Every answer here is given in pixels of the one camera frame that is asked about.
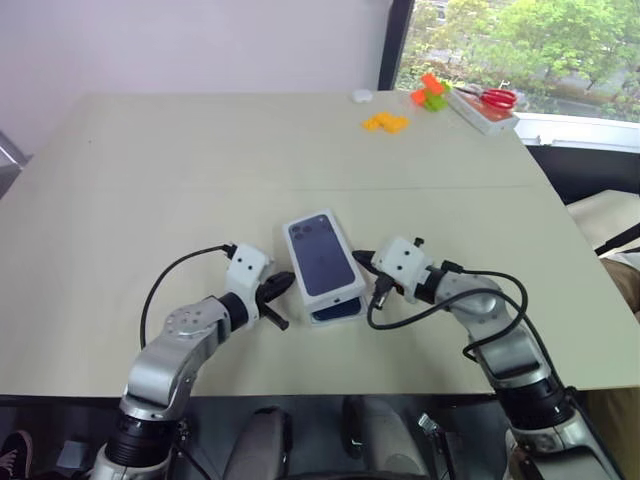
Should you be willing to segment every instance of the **red scissor handle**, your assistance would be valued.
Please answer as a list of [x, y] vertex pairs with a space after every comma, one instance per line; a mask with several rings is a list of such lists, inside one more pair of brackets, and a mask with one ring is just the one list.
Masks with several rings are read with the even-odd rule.
[[490, 88], [482, 92], [480, 100], [498, 110], [511, 110], [516, 106], [518, 97], [510, 90]]

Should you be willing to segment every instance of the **window frame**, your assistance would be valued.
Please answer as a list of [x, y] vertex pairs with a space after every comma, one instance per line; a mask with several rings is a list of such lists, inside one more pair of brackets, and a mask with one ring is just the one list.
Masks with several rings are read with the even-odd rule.
[[[378, 76], [378, 90], [393, 90], [413, 14], [414, 0], [393, 0]], [[598, 117], [516, 113], [525, 145], [586, 148], [640, 154], [640, 123]]]

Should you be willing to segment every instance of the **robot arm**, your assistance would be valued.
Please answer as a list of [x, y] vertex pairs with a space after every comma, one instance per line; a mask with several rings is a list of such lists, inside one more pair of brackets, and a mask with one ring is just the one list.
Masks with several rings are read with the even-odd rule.
[[[514, 325], [505, 299], [492, 293], [500, 292], [493, 280], [434, 267], [418, 248], [421, 243], [420, 239], [412, 244], [394, 238], [374, 255], [354, 252], [369, 271], [378, 275], [373, 307], [381, 309], [393, 287], [411, 303], [422, 300], [437, 305], [461, 296], [449, 309], [467, 329], [470, 341], [480, 341], [474, 348], [475, 359], [509, 418], [523, 464], [538, 469], [539, 476], [532, 478], [555, 478], [555, 473], [546, 472], [556, 471], [560, 472], [557, 478], [566, 478], [567, 472], [575, 471], [576, 463], [584, 460], [576, 452], [585, 451], [590, 453], [586, 457], [589, 478], [621, 478], [597, 434], [567, 395], [528, 319]], [[505, 330], [506, 334], [482, 344], [482, 340]], [[547, 476], [540, 476], [543, 471]]]
[[259, 250], [239, 245], [227, 270], [226, 293], [167, 317], [160, 335], [133, 364], [115, 432], [98, 453], [93, 480], [161, 478], [200, 367], [232, 332], [261, 316], [287, 328], [267, 302], [284, 293], [295, 277], [281, 272], [266, 278], [271, 263]]

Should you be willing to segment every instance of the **green foliage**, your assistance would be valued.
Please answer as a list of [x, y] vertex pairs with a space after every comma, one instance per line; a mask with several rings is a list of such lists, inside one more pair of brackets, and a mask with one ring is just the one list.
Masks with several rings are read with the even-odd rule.
[[[566, 79], [578, 76], [588, 86], [571, 100], [638, 121], [639, 69], [640, 0], [450, 0], [440, 26], [434, 5], [417, 0], [397, 85], [415, 88], [431, 70], [487, 87], [508, 81], [526, 93], [529, 111], [557, 113], [554, 94], [573, 88]], [[598, 90], [605, 87], [606, 95]]]

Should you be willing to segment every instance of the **white table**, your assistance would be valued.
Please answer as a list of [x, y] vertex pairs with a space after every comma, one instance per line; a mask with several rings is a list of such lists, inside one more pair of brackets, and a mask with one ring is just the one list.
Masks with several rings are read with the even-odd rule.
[[[382, 110], [411, 125], [360, 127]], [[338, 94], [92, 96], [0, 201], [0, 393], [120, 395], [142, 303], [167, 264], [234, 241], [290, 267], [281, 225], [326, 207], [353, 248], [421, 236], [438, 261], [518, 276], [566, 383], [640, 383], [634, 317], [512, 132], [484, 137], [396, 93], [364, 105]], [[173, 308], [221, 294], [226, 264], [214, 254], [174, 271], [149, 337]], [[387, 305], [389, 318], [418, 308]], [[490, 391], [449, 314], [376, 332], [364, 321], [311, 327], [295, 288], [276, 307], [291, 328], [234, 334], [196, 393]]]

